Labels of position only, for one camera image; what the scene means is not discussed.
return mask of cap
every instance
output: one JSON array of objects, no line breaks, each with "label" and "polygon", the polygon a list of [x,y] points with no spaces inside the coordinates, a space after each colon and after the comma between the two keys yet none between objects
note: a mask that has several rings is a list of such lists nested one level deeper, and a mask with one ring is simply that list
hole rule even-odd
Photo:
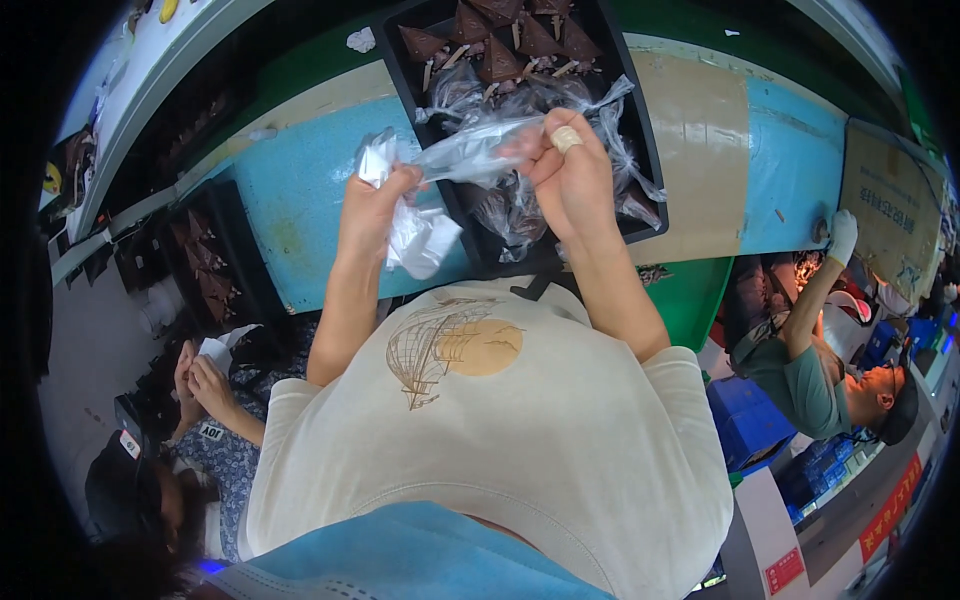
[{"label": "cap", "polygon": [[104,539],[127,534],[159,535],[160,486],[142,454],[134,459],[121,444],[117,429],[90,463],[84,495],[90,520]]},{"label": "cap", "polygon": [[899,444],[913,427],[917,419],[917,402],[919,390],[917,381],[910,372],[910,349],[912,340],[903,344],[898,366],[903,367],[903,386],[894,396],[894,405],[887,411],[887,418],[876,431],[876,436],[887,445]]}]

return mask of white tissue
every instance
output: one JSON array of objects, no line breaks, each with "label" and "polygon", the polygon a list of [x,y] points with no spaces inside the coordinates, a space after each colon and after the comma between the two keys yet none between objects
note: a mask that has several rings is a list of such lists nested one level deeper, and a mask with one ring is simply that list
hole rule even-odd
[{"label": "white tissue", "polygon": [[362,54],[367,54],[376,47],[376,40],[373,39],[373,32],[369,27],[364,27],[358,32],[353,32],[347,36],[347,48],[356,50]]},{"label": "white tissue", "polygon": [[259,323],[249,324],[243,327],[237,327],[230,333],[225,333],[216,340],[213,338],[205,338],[204,342],[200,344],[200,350],[197,351],[197,354],[209,356],[210,360],[213,361],[213,364],[216,365],[221,373],[224,375],[229,374],[230,365],[233,364],[233,356],[230,354],[230,349],[237,345],[240,338],[262,326],[263,325]]}]

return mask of cardboard box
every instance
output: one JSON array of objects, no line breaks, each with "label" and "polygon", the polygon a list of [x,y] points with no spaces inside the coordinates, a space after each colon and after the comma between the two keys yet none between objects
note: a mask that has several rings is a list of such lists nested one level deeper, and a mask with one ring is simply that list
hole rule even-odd
[{"label": "cardboard box", "polygon": [[856,217],[856,253],[911,304],[929,294],[944,256],[947,177],[916,144],[856,119],[847,125],[840,208]]}]

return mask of white plastic bag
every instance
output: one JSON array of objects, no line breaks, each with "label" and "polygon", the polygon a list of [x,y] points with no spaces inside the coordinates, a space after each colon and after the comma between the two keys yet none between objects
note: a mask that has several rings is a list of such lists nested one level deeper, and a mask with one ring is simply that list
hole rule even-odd
[{"label": "white plastic bag", "polygon": [[[361,180],[379,188],[397,163],[393,128],[364,136],[355,159]],[[384,264],[388,271],[403,267],[414,279],[427,279],[440,269],[462,229],[442,207],[424,208],[416,206],[415,201],[416,194],[408,193],[396,203]]]}]

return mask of paper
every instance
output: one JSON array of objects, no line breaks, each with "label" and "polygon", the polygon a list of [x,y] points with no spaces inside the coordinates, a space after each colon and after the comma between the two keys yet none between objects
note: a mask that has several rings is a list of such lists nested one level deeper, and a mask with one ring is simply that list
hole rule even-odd
[{"label": "paper", "polygon": [[240,338],[262,326],[263,325],[259,323],[249,324],[243,327],[237,327],[230,333],[225,333],[215,340],[213,338],[205,338],[204,342],[200,344],[200,350],[197,351],[197,354],[209,356],[210,360],[213,361],[213,364],[216,365],[221,373],[224,375],[229,374],[230,365],[233,364],[233,356],[230,354],[230,349],[236,346]]}]

